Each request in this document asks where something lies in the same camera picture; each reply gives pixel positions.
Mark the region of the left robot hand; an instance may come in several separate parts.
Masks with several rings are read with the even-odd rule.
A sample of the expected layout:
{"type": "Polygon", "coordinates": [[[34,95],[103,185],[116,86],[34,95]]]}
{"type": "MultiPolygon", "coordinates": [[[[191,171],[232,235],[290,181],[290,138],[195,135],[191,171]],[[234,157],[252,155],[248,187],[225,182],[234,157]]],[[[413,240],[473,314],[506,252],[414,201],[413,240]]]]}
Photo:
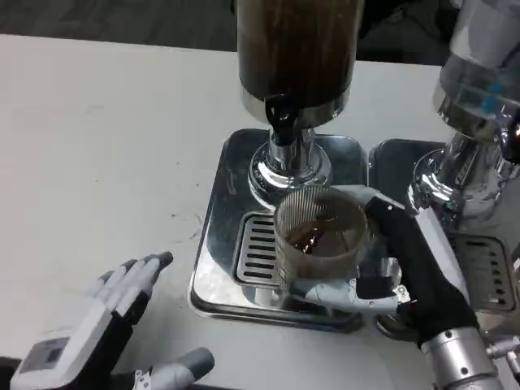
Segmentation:
{"type": "Polygon", "coordinates": [[[11,389],[186,389],[215,366],[197,348],[167,364],[114,373],[150,302],[169,252],[130,260],[58,309],[9,380],[11,389]]]}

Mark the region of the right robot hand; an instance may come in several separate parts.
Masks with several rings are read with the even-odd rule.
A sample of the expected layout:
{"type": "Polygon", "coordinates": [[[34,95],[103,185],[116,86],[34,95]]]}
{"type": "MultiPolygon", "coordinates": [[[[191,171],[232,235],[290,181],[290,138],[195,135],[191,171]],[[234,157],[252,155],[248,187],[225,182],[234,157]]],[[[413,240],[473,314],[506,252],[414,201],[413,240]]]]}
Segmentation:
{"type": "Polygon", "coordinates": [[[398,314],[419,345],[479,330],[459,263],[433,210],[411,214],[363,185],[307,186],[275,209],[279,272],[304,301],[398,314]]]}

